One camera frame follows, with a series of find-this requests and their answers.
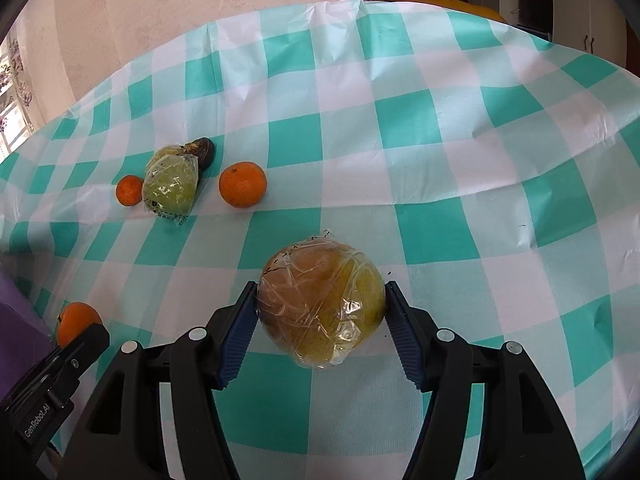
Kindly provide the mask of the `small orange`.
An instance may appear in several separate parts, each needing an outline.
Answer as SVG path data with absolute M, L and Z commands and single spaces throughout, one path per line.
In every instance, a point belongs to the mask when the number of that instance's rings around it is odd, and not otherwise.
M 115 188 L 116 200 L 125 207 L 136 206 L 142 201 L 142 188 L 142 178 L 127 174 L 117 182 Z

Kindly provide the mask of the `green fruit front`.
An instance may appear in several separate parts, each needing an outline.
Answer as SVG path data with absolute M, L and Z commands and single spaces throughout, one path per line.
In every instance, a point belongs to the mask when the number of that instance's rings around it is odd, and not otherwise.
M 155 155 L 145 169 L 142 202 L 160 218 L 181 221 L 198 190 L 198 159 L 190 154 Z

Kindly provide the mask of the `large yellow-brown fruit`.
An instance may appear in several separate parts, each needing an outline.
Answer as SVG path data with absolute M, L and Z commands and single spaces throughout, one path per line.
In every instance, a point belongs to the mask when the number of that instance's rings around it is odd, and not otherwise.
M 270 338 L 294 361 L 327 368 L 344 362 L 378 329 L 385 285 L 363 252 L 330 236 L 313 236 L 267 261 L 257 307 Z

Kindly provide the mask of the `purple cardboard box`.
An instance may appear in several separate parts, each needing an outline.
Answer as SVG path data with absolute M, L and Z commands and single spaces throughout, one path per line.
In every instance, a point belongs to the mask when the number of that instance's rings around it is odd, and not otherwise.
M 1 269 L 0 278 L 0 399 L 54 348 L 50 330 L 13 278 Z

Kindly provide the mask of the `wrapped yellow-green fruit back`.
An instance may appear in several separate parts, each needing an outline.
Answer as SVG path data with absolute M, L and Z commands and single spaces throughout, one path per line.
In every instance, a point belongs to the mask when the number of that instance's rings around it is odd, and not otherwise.
M 150 160 L 150 164 L 153 165 L 157 159 L 162 159 L 166 155 L 180 156 L 184 154 L 186 154 L 186 150 L 182 145 L 177 145 L 177 144 L 166 145 L 154 153 L 152 159 Z

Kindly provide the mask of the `dark mangosteen back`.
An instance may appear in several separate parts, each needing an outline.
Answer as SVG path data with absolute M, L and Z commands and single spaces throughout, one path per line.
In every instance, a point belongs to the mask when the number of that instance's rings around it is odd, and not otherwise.
M 206 171 L 215 158 L 216 146 L 209 138 L 199 138 L 183 145 L 186 154 L 193 155 L 198 160 L 198 172 Z

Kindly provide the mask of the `window with lattice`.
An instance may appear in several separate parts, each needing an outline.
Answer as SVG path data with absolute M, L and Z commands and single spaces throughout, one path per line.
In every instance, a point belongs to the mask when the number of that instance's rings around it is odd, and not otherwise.
M 1 43 L 0 158 L 7 159 L 34 132 L 29 118 L 32 102 L 20 45 L 9 34 Z

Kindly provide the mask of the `teal white checkered tablecloth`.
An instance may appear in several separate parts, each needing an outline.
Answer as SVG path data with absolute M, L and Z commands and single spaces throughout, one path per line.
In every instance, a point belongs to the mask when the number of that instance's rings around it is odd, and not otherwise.
M 122 206 L 209 138 L 190 214 Z M 254 162 L 262 200 L 222 172 Z M 1 166 L 1 263 L 43 322 L 175 340 L 280 248 L 328 234 L 473 344 L 518 341 L 594 477 L 639 414 L 639 81 L 474 15 L 361 0 L 205 24 L 136 58 Z

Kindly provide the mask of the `yellow sofa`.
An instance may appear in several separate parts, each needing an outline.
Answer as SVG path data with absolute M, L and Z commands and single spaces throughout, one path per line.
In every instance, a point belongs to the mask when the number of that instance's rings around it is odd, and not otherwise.
M 387 1 L 387 2 L 415 2 L 431 4 L 432 6 L 440 6 L 441 8 L 464 12 L 467 14 L 473 14 L 480 16 L 481 18 L 488 18 L 496 22 L 504 23 L 506 20 L 494 9 L 487 6 L 477 6 L 476 4 L 467 3 L 461 0 L 375 0 L 375 1 Z

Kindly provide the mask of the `white cabinet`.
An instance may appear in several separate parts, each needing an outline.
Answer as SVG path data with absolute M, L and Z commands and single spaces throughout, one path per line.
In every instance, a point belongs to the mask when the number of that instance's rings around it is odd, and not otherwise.
M 510 25 L 556 44 L 626 63 L 627 27 L 614 0 L 470 0 L 496 10 Z

